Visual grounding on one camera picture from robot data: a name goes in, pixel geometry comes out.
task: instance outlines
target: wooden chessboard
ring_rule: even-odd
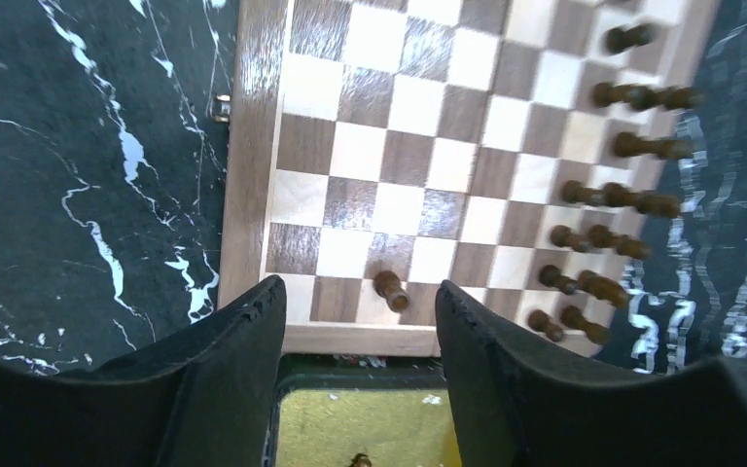
[[[667,136],[671,112],[595,108],[600,82],[684,86],[716,0],[245,0],[231,113],[220,305],[270,274],[288,293],[287,352],[438,355],[434,296],[450,278],[525,326],[564,305],[613,309],[537,280],[546,264],[618,279],[625,259],[548,240],[555,225],[636,235],[630,209],[566,204],[559,187],[652,189],[661,162],[620,159],[619,131]],[[609,55],[612,27],[651,22]],[[381,269],[411,306],[389,310]],[[577,332],[561,343],[596,346]]]

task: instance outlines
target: chess piece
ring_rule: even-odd
[[[385,299],[391,311],[401,313],[410,304],[410,297],[403,290],[399,277],[390,270],[384,270],[373,278],[373,289]]]
[[[576,280],[562,275],[562,271],[554,265],[543,266],[538,278],[541,284],[546,287],[553,287],[565,295],[573,295],[579,288]]]
[[[591,102],[596,107],[608,107],[615,102],[625,102],[635,106],[645,105],[649,95],[653,95],[652,90],[645,86],[636,85],[617,85],[612,83],[598,83],[591,89]]]
[[[609,207],[631,206],[640,214],[673,219],[680,215],[680,201],[655,192],[632,192],[619,183],[609,182],[601,190],[603,204]]]
[[[592,295],[597,300],[603,300],[616,308],[628,306],[630,297],[623,287],[617,282],[603,277],[593,270],[584,270],[577,277],[580,290]]]
[[[653,24],[643,23],[630,29],[615,27],[605,36],[605,46],[611,54],[621,54],[632,47],[650,44],[657,37]]]
[[[613,233],[601,224],[591,226],[586,236],[595,248],[614,248],[618,255],[635,260],[645,260],[652,252],[648,244],[628,235]]]
[[[692,88],[666,88],[658,95],[666,110],[693,109],[705,101],[703,93]]]
[[[566,226],[556,226],[551,229],[549,239],[554,246],[560,248],[571,248],[580,253],[586,253],[591,248],[591,242],[583,235],[571,232]]]
[[[559,195],[563,201],[570,204],[581,202],[589,206],[602,206],[605,202],[602,191],[586,188],[577,180],[565,182]]]
[[[612,152],[621,158],[633,158],[643,154],[655,154],[661,160],[679,160],[692,156],[692,143],[678,139],[643,139],[629,131],[621,131],[614,137]]]
[[[559,313],[559,321],[568,329],[583,331],[589,341],[602,345],[611,337],[611,332],[597,323],[592,323],[583,316],[583,312],[576,306],[569,305]]]
[[[528,327],[545,334],[552,342],[559,342],[565,338],[562,328],[551,322],[551,317],[541,309],[535,309],[528,315]]]

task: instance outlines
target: black marble surface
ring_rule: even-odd
[[[0,0],[0,359],[51,375],[214,309],[236,0]]]
[[[654,253],[628,266],[622,284],[634,297],[597,355],[641,373],[747,356],[747,0],[723,1],[694,85],[708,101],[676,134],[696,153],[668,163],[658,186],[685,212],[646,223]]]

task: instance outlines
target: chess rook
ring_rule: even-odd
[[[579,289],[579,284],[571,277],[562,275],[562,271],[554,265],[545,265],[538,276],[540,283],[552,287],[565,295],[573,295]]]
[[[614,137],[612,152],[621,158],[633,158],[643,154],[654,154],[661,160],[679,160],[692,156],[692,143],[677,139],[643,139],[629,131],[621,131]]]
[[[592,295],[597,300],[603,300],[614,307],[625,308],[628,306],[628,292],[617,282],[603,277],[593,270],[584,270],[577,277],[580,290]]]
[[[580,253],[586,253],[591,248],[591,242],[584,235],[571,232],[566,226],[556,226],[551,229],[549,239],[554,246],[571,248]]]
[[[609,207],[631,206],[640,214],[673,219],[680,215],[680,201],[655,192],[632,192],[619,183],[609,182],[601,190],[603,204]]]
[[[559,321],[568,329],[583,331],[589,341],[602,345],[611,337],[611,332],[597,323],[592,323],[583,316],[583,312],[576,306],[569,305],[559,313]]]
[[[611,54],[622,54],[632,47],[650,44],[656,37],[653,24],[643,23],[630,29],[615,27],[606,32],[605,45]]]
[[[535,309],[528,315],[528,327],[545,334],[552,342],[559,342],[565,338],[562,328],[551,322],[551,317],[541,309]]]
[[[591,226],[586,236],[595,248],[613,248],[618,255],[635,260],[645,260],[652,252],[648,244],[628,235],[613,233],[601,224]]]
[[[373,289],[385,299],[391,311],[401,313],[410,304],[410,297],[403,290],[399,277],[390,270],[384,270],[373,278]]]

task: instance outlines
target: chessboard square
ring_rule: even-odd
[[[424,199],[425,191],[421,188],[380,183],[373,209],[373,231],[416,235]]]
[[[285,295],[288,298],[285,322],[291,324],[310,321],[310,307],[313,305],[313,283],[316,276],[303,274],[278,275],[285,281]]]
[[[390,270],[405,279],[408,277],[412,251],[413,236],[375,233],[368,249],[365,278],[373,279],[380,272]]]
[[[514,178],[516,153],[480,146],[470,195],[507,199]]]
[[[498,44],[497,36],[463,27],[457,29],[447,81],[463,88],[488,90]]]
[[[562,160],[598,163],[603,145],[607,143],[608,120],[585,112],[571,112],[562,138],[559,158]]]
[[[462,0],[408,0],[408,14],[439,24],[456,25]]]
[[[343,62],[396,73],[405,40],[405,15],[356,4],[348,27]]]
[[[286,114],[336,120],[342,91],[342,64],[307,55],[285,54],[282,65]]]
[[[532,248],[537,240],[535,226],[543,222],[544,204],[509,201],[500,244]]]
[[[614,68],[623,68],[628,62],[631,50],[620,54],[611,54],[605,46],[605,36],[609,29],[615,27],[630,27],[634,23],[632,15],[619,8],[602,6],[597,9],[597,18],[591,28],[586,56],[589,60],[602,63]]]
[[[338,119],[350,124],[385,128],[393,93],[393,74],[346,66]]]
[[[482,132],[482,145],[503,151],[519,151],[528,126],[531,103],[492,95]]]
[[[488,276],[488,287],[492,289],[521,290],[528,278],[528,266],[534,250],[518,246],[497,246],[494,265]]]
[[[359,304],[356,308],[356,322],[359,324],[399,324],[399,321],[400,313],[391,311],[385,299],[380,297],[374,289],[374,282],[370,279],[363,279]]]
[[[534,250],[534,255],[531,257],[531,268],[528,271],[528,279],[523,288],[525,290],[554,290],[540,283],[540,269],[552,265],[563,270],[567,261],[568,251]]]
[[[459,224],[465,208],[465,194],[425,190],[419,234],[451,240],[459,236]]]
[[[333,0],[298,0],[294,6],[291,52],[332,61],[342,57],[350,4]]]
[[[509,199],[541,204],[548,202],[556,166],[557,159],[554,158],[518,154]]]
[[[494,313],[514,322],[521,296],[521,290],[487,289],[483,303]]]
[[[277,169],[274,182],[271,222],[322,227],[327,176]]]
[[[337,123],[282,114],[276,168],[328,175]]]
[[[453,139],[434,140],[427,188],[449,192],[468,191],[477,146]]]
[[[442,83],[397,75],[388,128],[436,136],[444,96],[445,85]]]
[[[508,11],[506,39],[545,47],[551,33],[556,0],[514,0]]]
[[[451,282],[460,287],[487,286],[495,248],[495,245],[460,242],[453,258]]]
[[[453,47],[453,29],[431,21],[408,18],[400,74],[444,81]]]
[[[508,0],[463,0],[459,23],[489,34],[502,34]]]
[[[583,213],[584,210],[580,207],[546,206],[534,246],[538,250],[564,250],[551,243],[551,230],[556,226],[565,226],[579,233]]]
[[[593,20],[594,9],[591,6],[573,0],[557,0],[549,49],[567,54],[584,54]]]
[[[533,100],[551,107],[571,108],[582,73],[581,58],[560,52],[543,52],[534,80]]]
[[[566,110],[532,104],[522,151],[550,158],[557,157],[559,143],[565,132],[566,120],[568,120]]]
[[[439,286],[448,279],[455,249],[455,240],[417,237],[410,258],[409,287],[413,282]]]
[[[549,199],[548,204],[555,204],[557,206],[573,206],[579,208],[581,206],[580,204],[571,204],[563,201],[560,191],[565,185],[565,182],[569,180],[576,180],[583,184],[583,186],[587,186],[588,180],[591,177],[592,167],[593,165],[587,163],[560,160],[559,165],[556,169],[556,175],[553,179],[551,199]]]
[[[388,131],[379,180],[397,185],[424,187],[434,151],[434,138]]]
[[[519,297],[519,306],[517,307],[514,322],[518,326],[531,330],[528,327],[528,315],[535,309],[541,309],[546,314],[554,316],[554,309],[559,300],[559,292],[551,290],[523,290]]]
[[[507,97],[530,100],[542,51],[516,42],[500,47],[493,91]]]
[[[446,86],[439,136],[457,141],[479,142],[482,120],[474,116],[485,115],[487,105],[488,93],[485,91]]]
[[[640,14],[668,25],[683,22],[691,0],[643,0]]]
[[[640,126],[628,122],[621,122],[619,120],[612,120],[608,123],[604,139],[605,146],[603,146],[602,151],[600,151],[600,159],[598,163],[615,168],[628,168],[631,165],[633,158],[621,158],[614,154],[614,138],[618,133],[624,131],[638,134],[640,132]]]
[[[323,226],[369,231],[375,202],[375,182],[331,177]]]
[[[469,243],[495,245],[499,242],[508,202],[495,198],[468,198],[460,239]]]
[[[338,122],[331,156],[331,175],[378,181],[385,134],[383,128]]]
[[[270,223],[265,270],[270,273],[315,274],[319,229]]]
[[[362,279],[344,277],[316,277],[313,284],[311,321],[332,323],[356,322],[356,308]]]
[[[614,83],[616,80],[617,70],[615,68],[587,61],[586,66],[583,68],[583,76],[580,79],[577,97],[574,99],[574,108],[589,114],[602,117],[608,116],[610,107],[599,108],[594,105],[591,100],[591,93],[597,84]]]
[[[316,275],[362,278],[373,239],[370,232],[322,229]]]

